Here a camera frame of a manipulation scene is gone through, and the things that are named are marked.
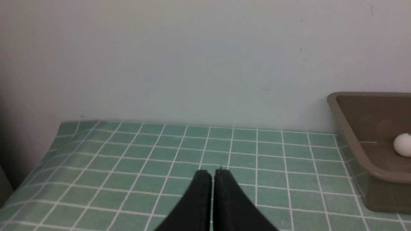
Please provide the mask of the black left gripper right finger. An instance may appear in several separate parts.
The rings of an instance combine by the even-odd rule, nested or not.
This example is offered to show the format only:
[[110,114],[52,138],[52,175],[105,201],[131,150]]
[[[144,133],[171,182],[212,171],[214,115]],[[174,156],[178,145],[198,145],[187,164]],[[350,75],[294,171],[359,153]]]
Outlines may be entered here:
[[227,169],[214,175],[214,231],[277,231],[256,208]]

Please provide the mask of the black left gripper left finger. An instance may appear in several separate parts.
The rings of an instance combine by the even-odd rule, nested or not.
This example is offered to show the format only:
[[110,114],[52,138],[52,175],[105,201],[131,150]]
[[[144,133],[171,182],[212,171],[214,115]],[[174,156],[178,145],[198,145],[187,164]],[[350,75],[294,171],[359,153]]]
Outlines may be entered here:
[[156,231],[208,231],[211,217],[212,177],[197,170],[182,198]]

